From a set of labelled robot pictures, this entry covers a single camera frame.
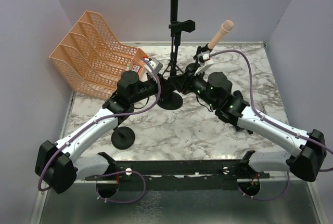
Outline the round-base mic stand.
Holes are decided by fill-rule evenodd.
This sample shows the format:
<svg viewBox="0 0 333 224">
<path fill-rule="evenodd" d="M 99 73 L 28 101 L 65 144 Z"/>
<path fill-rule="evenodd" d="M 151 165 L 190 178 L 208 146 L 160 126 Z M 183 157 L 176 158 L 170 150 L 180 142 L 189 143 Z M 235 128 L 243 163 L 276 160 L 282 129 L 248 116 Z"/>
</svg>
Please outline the round-base mic stand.
<svg viewBox="0 0 333 224">
<path fill-rule="evenodd" d="M 130 148 L 135 141 L 135 133 L 129 127 L 122 126 L 113 130 L 111 135 L 111 143 L 119 150 Z"/>
<path fill-rule="evenodd" d="M 169 24 L 171 31 L 171 52 L 170 61 L 161 75 L 162 93 L 159 99 L 158 106 L 165 110 L 177 110 L 183 105 L 183 98 L 177 94 L 175 90 L 180 90 L 180 81 L 182 75 L 177 75 L 177 71 L 182 70 L 177 66 L 178 48 L 181 43 L 181 33 L 190 33 L 195 30 L 195 22 L 192 20 L 173 21 Z"/>
<path fill-rule="evenodd" d="M 203 47 L 199 46 L 197 48 L 195 56 L 193 57 L 195 62 L 189 64 L 185 70 L 186 71 L 195 70 L 195 75 L 205 73 L 208 70 L 208 68 L 210 68 L 214 64 L 214 61 L 210 57 L 211 51 L 212 49 L 209 48 L 208 44 L 206 44 Z"/>
</svg>

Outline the black tripod mic stand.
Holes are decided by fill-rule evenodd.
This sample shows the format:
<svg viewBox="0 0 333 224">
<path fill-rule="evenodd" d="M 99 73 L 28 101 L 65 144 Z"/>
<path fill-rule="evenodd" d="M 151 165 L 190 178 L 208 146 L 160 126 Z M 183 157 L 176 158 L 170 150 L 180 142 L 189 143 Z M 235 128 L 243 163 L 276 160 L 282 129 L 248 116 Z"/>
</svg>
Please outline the black tripod mic stand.
<svg viewBox="0 0 333 224">
<path fill-rule="evenodd" d="M 178 56 L 178 48 L 181 44 L 181 32 L 171 33 L 171 52 L 170 52 L 170 62 L 165 69 L 165 72 L 169 72 L 170 76 L 175 76 L 177 71 L 181 71 L 181 69 L 177 66 L 177 56 Z"/>
</svg>

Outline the beige microphone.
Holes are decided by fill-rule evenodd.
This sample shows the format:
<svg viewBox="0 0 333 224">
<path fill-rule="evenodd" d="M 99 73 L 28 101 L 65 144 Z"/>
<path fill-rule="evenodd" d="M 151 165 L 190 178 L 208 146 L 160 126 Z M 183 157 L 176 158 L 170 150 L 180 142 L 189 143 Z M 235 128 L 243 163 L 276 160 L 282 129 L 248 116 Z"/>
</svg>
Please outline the beige microphone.
<svg viewBox="0 0 333 224">
<path fill-rule="evenodd" d="M 225 22 L 222 23 L 221 27 L 215 34 L 215 36 L 210 40 L 208 44 L 205 45 L 205 47 L 202 49 L 200 54 L 202 52 L 211 52 L 214 47 L 227 35 L 234 27 L 234 23 L 231 20 L 226 20 Z"/>
</svg>

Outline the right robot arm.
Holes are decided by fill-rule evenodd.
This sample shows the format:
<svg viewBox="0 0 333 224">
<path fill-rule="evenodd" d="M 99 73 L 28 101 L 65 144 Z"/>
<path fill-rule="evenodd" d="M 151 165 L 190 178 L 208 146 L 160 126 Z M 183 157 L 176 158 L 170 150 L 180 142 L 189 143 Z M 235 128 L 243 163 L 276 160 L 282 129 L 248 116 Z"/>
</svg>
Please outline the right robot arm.
<svg viewBox="0 0 333 224">
<path fill-rule="evenodd" d="M 254 152 L 246 159 L 255 172 L 291 172 L 314 182 L 326 157 L 322 148 L 324 135 L 318 130 L 307 132 L 286 125 L 254 110 L 243 98 L 232 92 L 232 83 L 222 72 L 213 72 L 207 80 L 187 72 L 171 76 L 168 81 L 183 94 L 194 93 L 215 110 L 223 122 L 252 131 L 280 146 L 278 152 Z"/>
</svg>

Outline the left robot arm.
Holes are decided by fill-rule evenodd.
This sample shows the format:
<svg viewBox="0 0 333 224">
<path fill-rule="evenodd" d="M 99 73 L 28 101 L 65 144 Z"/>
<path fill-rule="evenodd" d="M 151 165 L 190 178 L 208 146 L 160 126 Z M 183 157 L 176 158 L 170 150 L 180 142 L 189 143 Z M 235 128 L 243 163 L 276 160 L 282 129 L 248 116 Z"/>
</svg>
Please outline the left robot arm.
<svg viewBox="0 0 333 224">
<path fill-rule="evenodd" d="M 40 177 L 38 189 L 44 191 L 42 182 L 46 182 L 55 192 L 63 193 L 76 180 L 103 175 L 112 159 L 101 154 L 82 159 L 81 154 L 102 135 L 134 115 L 135 103 L 150 96 L 159 99 L 174 90 L 174 86 L 161 74 L 153 73 L 143 82 L 136 72 L 124 72 L 116 91 L 89 121 L 55 143 L 45 141 L 41 144 L 35 166 L 35 173 Z"/>
</svg>

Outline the red white staple box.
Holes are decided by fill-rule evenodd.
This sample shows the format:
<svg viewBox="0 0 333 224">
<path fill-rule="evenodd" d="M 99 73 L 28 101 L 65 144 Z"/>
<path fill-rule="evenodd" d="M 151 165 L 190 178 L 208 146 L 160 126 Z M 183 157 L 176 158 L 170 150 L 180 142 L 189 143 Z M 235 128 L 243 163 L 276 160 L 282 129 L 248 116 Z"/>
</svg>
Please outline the red white staple box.
<svg viewBox="0 0 333 224">
<path fill-rule="evenodd" d="M 140 74 L 141 69 L 142 69 L 142 66 L 140 66 L 140 65 L 133 65 L 131 68 L 131 70 L 136 72 L 137 74 Z"/>
</svg>

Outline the orange plastic file organizer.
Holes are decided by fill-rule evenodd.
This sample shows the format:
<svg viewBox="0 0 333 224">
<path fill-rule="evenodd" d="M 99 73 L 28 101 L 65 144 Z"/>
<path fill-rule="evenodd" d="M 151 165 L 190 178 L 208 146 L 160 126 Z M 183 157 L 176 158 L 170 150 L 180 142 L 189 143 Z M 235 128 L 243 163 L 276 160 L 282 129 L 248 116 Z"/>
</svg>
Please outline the orange plastic file organizer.
<svg viewBox="0 0 333 224">
<path fill-rule="evenodd" d="M 145 74 L 146 54 L 118 41 L 104 17 L 88 10 L 49 57 L 74 91 L 101 100 L 111 96 L 133 65 L 142 66 L 139 77 Z"/>
</svg>

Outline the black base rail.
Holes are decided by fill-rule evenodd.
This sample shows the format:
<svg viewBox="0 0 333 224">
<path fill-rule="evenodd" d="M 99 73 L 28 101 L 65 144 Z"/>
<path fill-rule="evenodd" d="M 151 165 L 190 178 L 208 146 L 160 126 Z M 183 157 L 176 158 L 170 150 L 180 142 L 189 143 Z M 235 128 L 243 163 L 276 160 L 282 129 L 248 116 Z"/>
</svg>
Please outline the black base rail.
<svg viewBox="0 0 333 224">
<path fill-rule="evenodd" d="M 230 160 L 115 161 L 105 152 L 100 155 L 109 163 L 106 176 L 88 180 L 97 179 L 105 190 L 237 190 L 239 179 L 249 182 L 257 175 L 249 166 L 254 151 Z"/>
</svg>

